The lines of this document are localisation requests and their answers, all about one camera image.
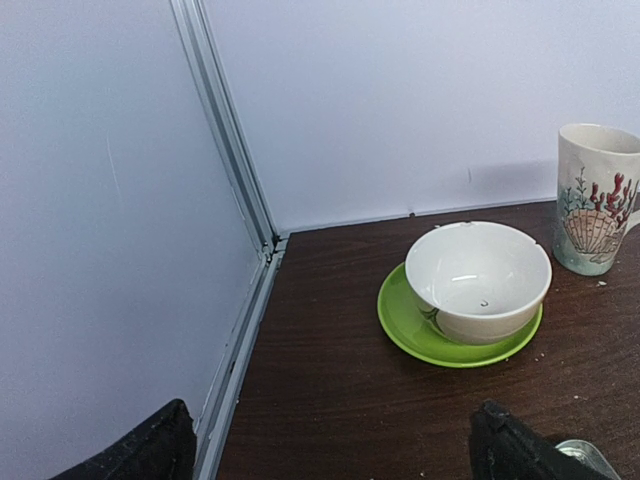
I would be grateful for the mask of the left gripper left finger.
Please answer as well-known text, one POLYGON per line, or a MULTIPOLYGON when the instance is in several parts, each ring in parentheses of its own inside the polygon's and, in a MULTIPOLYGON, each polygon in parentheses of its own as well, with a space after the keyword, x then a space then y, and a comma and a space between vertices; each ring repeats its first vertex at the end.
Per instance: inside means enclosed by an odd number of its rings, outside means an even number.
POLYGON ((105 450, 58 479, 191 479, 196 457, 193 420, 173 399, 105 450))

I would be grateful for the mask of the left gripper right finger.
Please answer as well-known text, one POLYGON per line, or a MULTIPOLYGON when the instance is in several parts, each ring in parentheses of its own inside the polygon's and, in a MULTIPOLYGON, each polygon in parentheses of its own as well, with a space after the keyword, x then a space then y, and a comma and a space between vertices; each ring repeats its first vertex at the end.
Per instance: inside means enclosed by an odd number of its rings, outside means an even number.
POLYGON ((567 456, 506 408, 484 401, 470 417, 469 455, 474 479, 609 478, 567 456))

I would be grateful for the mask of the bunny print tin lid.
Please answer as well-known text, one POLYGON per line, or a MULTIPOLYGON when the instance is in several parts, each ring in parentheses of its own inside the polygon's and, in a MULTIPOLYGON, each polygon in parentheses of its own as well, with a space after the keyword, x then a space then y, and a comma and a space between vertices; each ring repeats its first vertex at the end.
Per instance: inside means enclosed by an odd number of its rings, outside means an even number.
POLYGON ((583 465, 590 467, 609 479, 621 480, 621 477, 603 453, 595 445, 586 440, 565 440, 558 443, 555 448, 567 456, 574 457, 583 465))

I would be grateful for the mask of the green saucer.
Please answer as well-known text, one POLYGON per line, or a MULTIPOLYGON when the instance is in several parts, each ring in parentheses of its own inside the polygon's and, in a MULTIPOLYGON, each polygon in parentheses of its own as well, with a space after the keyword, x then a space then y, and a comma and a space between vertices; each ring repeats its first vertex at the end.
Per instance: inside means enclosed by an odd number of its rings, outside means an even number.
POLYGON ((466 345, 446 338, 418 310, 411 298, 403 264, 382 282, 377 298, 379 323, 389 339, 410 356, 448 368, 476 368, 505 361, 534 338, 543 318, 539 308, 516 334, 495 344, 466 345))

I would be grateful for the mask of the white bowl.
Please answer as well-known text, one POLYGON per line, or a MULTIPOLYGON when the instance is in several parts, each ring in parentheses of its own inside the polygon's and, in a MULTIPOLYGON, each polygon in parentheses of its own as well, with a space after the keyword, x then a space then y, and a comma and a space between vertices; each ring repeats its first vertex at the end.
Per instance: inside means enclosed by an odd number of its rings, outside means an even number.
POLYGON ((490 345, 529 323, 549 291, 544 248, 500 223, 466 221, 436 227, 404 260, 405 278, 423 316, 449 340, 490 345))

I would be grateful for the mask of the tall coral print mug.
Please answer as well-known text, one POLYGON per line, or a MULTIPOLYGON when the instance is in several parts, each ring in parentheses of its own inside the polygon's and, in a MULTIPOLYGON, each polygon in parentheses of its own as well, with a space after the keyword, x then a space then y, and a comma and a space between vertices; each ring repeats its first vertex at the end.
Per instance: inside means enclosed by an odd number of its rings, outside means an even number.
POLYGON ((566 269, 599 276, 639 225, 639 138, 596 124, 558 131, 556 225, 552 252, 566 269))

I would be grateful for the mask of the left aluminium frame post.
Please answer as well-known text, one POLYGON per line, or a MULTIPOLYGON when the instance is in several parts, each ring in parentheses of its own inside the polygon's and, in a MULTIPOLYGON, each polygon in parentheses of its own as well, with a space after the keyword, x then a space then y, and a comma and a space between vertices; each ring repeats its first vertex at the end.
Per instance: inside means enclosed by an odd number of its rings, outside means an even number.
POLYGON ((255 248, 272 257, 286 249, 275 226, 241 128, 205 3, 175 0, 175 23, 209 128, 255 248))

